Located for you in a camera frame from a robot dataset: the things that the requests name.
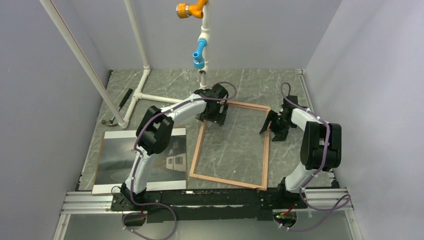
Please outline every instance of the blue valve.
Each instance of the blue valve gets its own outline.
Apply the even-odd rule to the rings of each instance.
[[[196,69],[205,67],[205,60],[203,59],[202,52],[206,45],[208,45],[208,42],[205,39],[200,39],[197,50],[193,53],[194,67]]]

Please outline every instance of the wooden frame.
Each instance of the wooden frame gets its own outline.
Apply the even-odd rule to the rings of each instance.
[[[271,107],[264,106],[264,105],[258,105],[258,104],[252,104],[252,103],[246,103],[246,102],[239,102],[239,101],[228,101],[228,104],[230,106],[239,107],[239,108],[246,108],[246,109],[253,109],[253,110],[260,110],[265,112],[265,117],[268,115],[268,112],[271,110]],[[198,160],[200,156],[200,150],[203,143],[203,137],[205,135],[205,129],[206,129],[206,121],[202,122],[200,126],[199,135],[197,138],[196,148],[194,150],[194,157],[193,162],[191,163],[190,173],[189,176],[196,179],[203,179],[208,181],[213,181],[217,183],[223,183],[223,184],[230,184],[234,186],[239,187],[245,187],[245,188],[251,188],[251,189],[262,189],[266,190],[268,185],[268,157],[269,157],[269,151],[270,151],[270,130],[268,129],[264,133],[264,141],[263,141],[263,165],[262,165],[262,183],[261,185],[246,183],[242,181],[233,181],[213,176],[205,176],[201,174],[197,174],[196,168],[198,165]]]

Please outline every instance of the wall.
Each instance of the wall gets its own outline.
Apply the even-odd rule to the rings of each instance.
[[[0,8],[1,239],[52,239],[101,97],[39,1]],[[108,71],[67,0],[56,0],[99,77]]]
[[[306,68],[364,239],[424,239],[424,2],[344,0]]]
[[[108,68],[143,66],[123,1],[70,1]],[[202,20],[179,19],[180,2],[133,0],[152,68],[193,68]],[[305,69],[340,2],[213,0],[209,67]]]

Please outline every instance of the floor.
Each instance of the floor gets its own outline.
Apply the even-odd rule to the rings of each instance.
[[[112,72],[107,91],[115,104],[119,104],[128,88],[136,89],[142,74],[142,70]],[[198,76],[194,69],[154,69],[147,78],[142,92],[182,100],[198,89]],[[280,84],[289,82],[291,94],[298,96],[299,104],[309,105],[295,69],[218,69],[210,70],[207,77],[208,86],[222,81],[234,84],[238,90],[235,101],[266,105],[275,111],[280,109],[283,101],[279,90]],[[231,87],[227,85],[225,87],[231,94]],[[121,110],[122,115],[127,111],[128,105],[129,101]],[[170,103],[145,99],[138,101],[126,130],[137,129],[147,108],[152,105],[162,108]],[[79,190],[93,188],[103,133],[122,131],[119,126],[106,127],[100,123],[102,119],[109,120],[111,117],[111,111],[103,103],[80,178]],[[196,173],[260,185],[264,137],[259,135],[259,131],[265,117],[262,111],[230,106],[224,126],[219,127],[217,124],[209,123]],[[187,167],[190,169],[201,123],[191,117],[181,125],[187,130]],[[300,162],[302,138],[301,129],[291,128],[286,141],[269,144],[268,187],[276,187],[283,177],[288,176],[296,168]],[[329,187],[330,185],[326,173],[320,173],[309,184],[310,187]],[[234,188],[234,186],[189,177],[188,188]]]

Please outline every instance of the orange faucet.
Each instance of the orange faucet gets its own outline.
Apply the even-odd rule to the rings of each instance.
[[[185,19],[190,16],[195,18],[203,18],[203,6],[208,3],[208,0],[198,0],[197,4],[179,3],[176,6],[176,14],[180,19]]]

